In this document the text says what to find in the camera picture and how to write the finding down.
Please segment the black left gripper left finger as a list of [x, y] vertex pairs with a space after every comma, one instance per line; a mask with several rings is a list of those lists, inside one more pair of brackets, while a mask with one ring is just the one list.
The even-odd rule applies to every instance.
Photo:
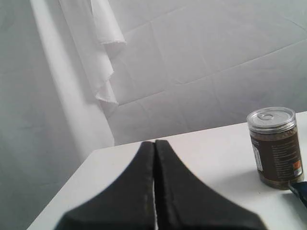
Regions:
[[153, 230], [154, 154], [152, 142], [142, 142], [122, 174], [104, 191], [66, 212], [58, 230]]

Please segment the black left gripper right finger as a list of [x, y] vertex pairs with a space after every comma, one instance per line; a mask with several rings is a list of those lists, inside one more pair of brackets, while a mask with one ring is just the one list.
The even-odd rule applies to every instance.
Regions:
[[155, 142], [154, 196], [160, 230], [266, 229], [257, 214], [197, 178], [166, 140]]

